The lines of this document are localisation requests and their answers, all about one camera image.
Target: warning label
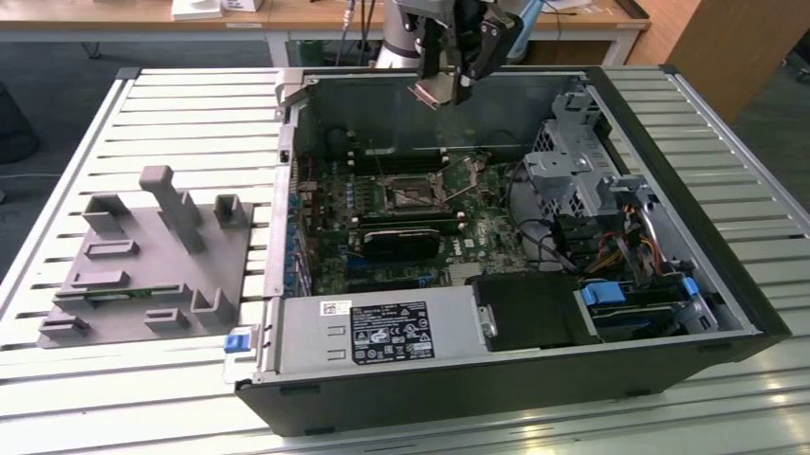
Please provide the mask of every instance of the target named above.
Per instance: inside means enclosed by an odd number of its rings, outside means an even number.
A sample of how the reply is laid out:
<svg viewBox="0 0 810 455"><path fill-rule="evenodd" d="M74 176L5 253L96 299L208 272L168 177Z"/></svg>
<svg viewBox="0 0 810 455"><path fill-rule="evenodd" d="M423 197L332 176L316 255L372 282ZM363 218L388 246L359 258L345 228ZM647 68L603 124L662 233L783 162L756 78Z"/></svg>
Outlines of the warning label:
<svg viewBox="0 0 810 455"><path fill-rule="evenodd" d="M357 365L433 358L423 301L352 308L352 360Z"/></svg>

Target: metal bracket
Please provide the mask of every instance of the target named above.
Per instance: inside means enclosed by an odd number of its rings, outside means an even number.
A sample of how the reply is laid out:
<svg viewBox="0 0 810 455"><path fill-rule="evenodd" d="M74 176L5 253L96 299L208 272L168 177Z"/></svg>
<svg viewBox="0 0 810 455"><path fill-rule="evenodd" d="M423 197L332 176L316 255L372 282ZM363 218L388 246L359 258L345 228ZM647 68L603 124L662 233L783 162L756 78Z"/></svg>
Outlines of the metal bracket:
<svg viewBox="0 0 810 455"><path fill-rule="evenodd" d="M279 107L288 107L300 101L305 95L308 81L304 80L304 70L300 68L284 68L276 76L276 99Z"/></svg>

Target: white table leg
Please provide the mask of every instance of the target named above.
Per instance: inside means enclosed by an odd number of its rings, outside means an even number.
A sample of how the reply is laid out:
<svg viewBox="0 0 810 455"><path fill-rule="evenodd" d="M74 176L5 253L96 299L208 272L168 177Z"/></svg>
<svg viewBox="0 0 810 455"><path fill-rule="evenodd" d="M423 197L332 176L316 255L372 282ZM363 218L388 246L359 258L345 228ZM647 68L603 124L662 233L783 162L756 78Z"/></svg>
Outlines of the white table leg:
<svg viewBox="0 0 810 455"><path fill-rule="evenodd" d="M289 32L287 30L268 30L264 32L264 41L269 48L269 58L276 68L289 67L289 55L287 54L287 43Z"/></svg>
<svg viewBox="0 0 810 455"><path fill-rule="evenodd" d="M623 30L619 32L619 36L607 49L602 64L616 66L626 63L630 50L632 50L632 45L635 45L635 40L638 39L638 34L639 30Z"/></svg>

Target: metal table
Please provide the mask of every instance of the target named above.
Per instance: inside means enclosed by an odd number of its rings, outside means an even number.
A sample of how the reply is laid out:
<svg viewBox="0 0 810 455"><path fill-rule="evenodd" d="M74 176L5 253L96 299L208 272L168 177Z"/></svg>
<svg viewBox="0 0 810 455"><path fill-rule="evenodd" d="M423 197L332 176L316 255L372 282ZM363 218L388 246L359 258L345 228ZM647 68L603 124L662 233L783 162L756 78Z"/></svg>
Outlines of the metal table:
<svg viewBox="0 0 810 455"><path fill-rule="evenodd" d="M241 323L260 319L273 195L273 69L144 70L118 80L0 286L4 453L655 453L799 451L810 444L810 219L678 75L608 68L794 337L659 395L284 439L221 380L223 337L40 350L37 326L85 232L88 196L129 207L140 167L171 165L197 203L257 204ZM622 141L615 138L619 150ZM626 155L627 165L635 165Z"/></svg>

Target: black bag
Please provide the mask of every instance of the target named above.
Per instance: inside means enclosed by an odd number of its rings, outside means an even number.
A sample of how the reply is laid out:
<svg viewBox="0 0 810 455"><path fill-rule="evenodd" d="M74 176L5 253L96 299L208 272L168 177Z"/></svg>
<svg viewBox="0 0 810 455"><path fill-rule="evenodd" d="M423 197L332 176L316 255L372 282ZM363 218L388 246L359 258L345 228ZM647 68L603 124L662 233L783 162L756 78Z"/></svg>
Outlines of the black bag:
<svg viewBox="0 0 810 455"><path fill-rule="evenodd" d="M34 130L0 82L0 164L13 163L37 149Z"/></svg>

